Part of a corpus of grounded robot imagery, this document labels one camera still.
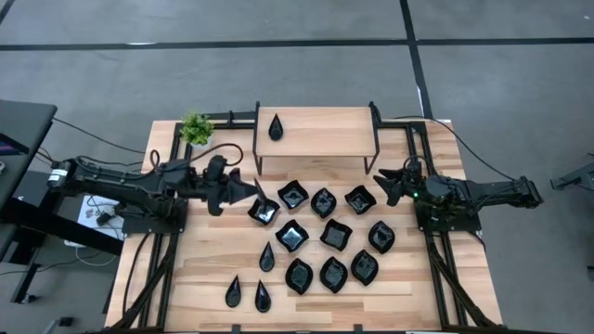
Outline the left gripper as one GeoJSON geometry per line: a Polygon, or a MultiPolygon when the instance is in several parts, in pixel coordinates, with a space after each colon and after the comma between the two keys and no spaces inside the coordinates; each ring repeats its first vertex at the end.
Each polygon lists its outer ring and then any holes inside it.
{"type": "Polygon", "coordinates": [[[240,168],[232,169],[228,177],[225,175],[226,159],[221,155],[213,156],[206,169],[206,183],[209,186],[207,195],[208,211],[213,216],[220,216],[223,210],[220,208],[221,197],[226,190],[226,183],[230,189],[227,191],[227,202],[234,204],[247,199],[258,193],[254,184],[247,183],[241,179],[240,168]]]}

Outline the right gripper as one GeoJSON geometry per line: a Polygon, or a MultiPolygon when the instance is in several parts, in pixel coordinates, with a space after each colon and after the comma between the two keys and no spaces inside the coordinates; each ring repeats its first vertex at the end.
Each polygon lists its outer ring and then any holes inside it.
{"type": "Polygon", "coordinates": [[[388,206],[396,206],[403,197],[403,193],[414,200],[421,198],[423,191],[423,175],[421,172],[409,169],[379,169],[379,173],[375,181],[386,194],[386,204],[388,206]]]}

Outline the black teardrop mini plate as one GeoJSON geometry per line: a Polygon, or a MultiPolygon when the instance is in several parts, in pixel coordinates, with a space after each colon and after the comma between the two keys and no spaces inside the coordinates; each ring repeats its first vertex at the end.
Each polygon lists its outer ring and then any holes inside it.
{"type": "Polygon", "coordinates": [[[281,120],[278,115],[275,114],[268,128],[268,136],[273,141],[279,141],[283,135],[284,130],[281,120]]]}
{"type": "Polygon", "coordinates": [[[258,312],[267,313],[271,308],[271,297],[265,287],[265,284],[259,280],[254,297],[254,305],[258,312]]]}
{"type": "Polygon", "coordinates": [[[257,179],[253,179],[254,182],[254,186],[256,187],[257,193],[256,193],[256,201],[254,202],[254,207],[256,209],[258,208],[265,208],[268,202],[268,198],[265,195],[265,192],[263,191],[263,189],[261,188],[259,182],[257,179]]]}
{"type": "Polygon", "coordinates": [[[275,256],[271,244],[266,243],[259,259],[259,267],[263,272],[270,272],[275,266],[275,256]]]}
{"type": "Polygon", "coordinates": [[[230,308],[237,307],[241,302],[241,286],[238,276],[231,281],[225,295],[225,303],[230,308]]]}

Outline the green plant white pot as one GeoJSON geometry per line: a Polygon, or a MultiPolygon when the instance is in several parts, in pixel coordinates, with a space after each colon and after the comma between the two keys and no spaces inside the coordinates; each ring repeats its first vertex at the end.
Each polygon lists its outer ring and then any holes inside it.
{"type": "Polygon", "coordinates": [[[212,145],[214,123],[205,114],[190,112],[180,130],[182,139],[193,148],[207,149],[212,145]]]}

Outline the wooden shelf black metal legs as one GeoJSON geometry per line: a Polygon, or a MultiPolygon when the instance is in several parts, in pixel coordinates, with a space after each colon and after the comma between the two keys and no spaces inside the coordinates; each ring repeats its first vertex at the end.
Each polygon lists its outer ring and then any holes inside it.
{"type": "Polygon", "coordinates": [[[252,153],[256,171],[263,172],[263,159],[361,158],[365,173],[370,173],[380,155],[379,109],[373,102],[365,107],[263,107],[254,116],[252,153]],[[284,135],[279,141],[268,136],[277,114],[284,135]]]}

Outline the white printed paper sheet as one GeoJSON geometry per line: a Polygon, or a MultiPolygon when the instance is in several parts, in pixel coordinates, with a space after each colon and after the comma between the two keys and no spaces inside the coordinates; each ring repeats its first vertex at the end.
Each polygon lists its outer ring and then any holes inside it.
{"type": "Polygon", "coordinates": [[[118,201],[96,195],[85,195],[77,222],[110,237],[123,240],[123,218],[115,213],[118,201]],[[114,215],[109,225],[97,226],[97,211],[108,212],[114,215]]]}

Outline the black stand foot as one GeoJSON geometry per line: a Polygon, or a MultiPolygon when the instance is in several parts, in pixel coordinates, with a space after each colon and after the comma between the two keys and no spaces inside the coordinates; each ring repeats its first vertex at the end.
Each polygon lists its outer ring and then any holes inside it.
{"type": "Polygon", "coordinates": [[[550,185],[554,190],[564,190],[567,186],[577,186],[586,191],[594,192],[594,161],[564,176],[551,179],[550,185]]]}

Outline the black power brick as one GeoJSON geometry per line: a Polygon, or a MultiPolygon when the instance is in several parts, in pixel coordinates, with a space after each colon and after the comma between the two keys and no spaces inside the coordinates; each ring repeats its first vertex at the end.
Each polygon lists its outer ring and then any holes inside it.
{"type": "Polygon", "coordinates": [[[43,334],[52,334],[56,328],[68,328],[72,325],[72,317],[60,317],[53,319],[43,331],[43,334]]]}

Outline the black desk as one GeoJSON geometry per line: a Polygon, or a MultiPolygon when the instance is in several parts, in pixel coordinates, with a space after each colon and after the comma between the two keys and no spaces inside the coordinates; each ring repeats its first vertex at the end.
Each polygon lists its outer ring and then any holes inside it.
{"type": "Polygon", "coordinates": [[[44,141],[58,108],[49,104],[0,99],[0,133],[30,149],[28,155],[0,156],[6,164],[0,175],[0,223],[52,235],[112,255],[120,255],[123,241],[57,215],[59,194],[46,192],[38,206],[13,196],[44,141]]]}

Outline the dark laptop screen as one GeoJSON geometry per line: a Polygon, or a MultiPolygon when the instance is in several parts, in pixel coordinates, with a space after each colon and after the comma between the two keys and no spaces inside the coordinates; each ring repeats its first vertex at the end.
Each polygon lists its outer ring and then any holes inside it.
{"type": "Polygon", "coordinates": [[[8,135],[0,133],[0,156],[28,155],[30,149],[8,135]]]}

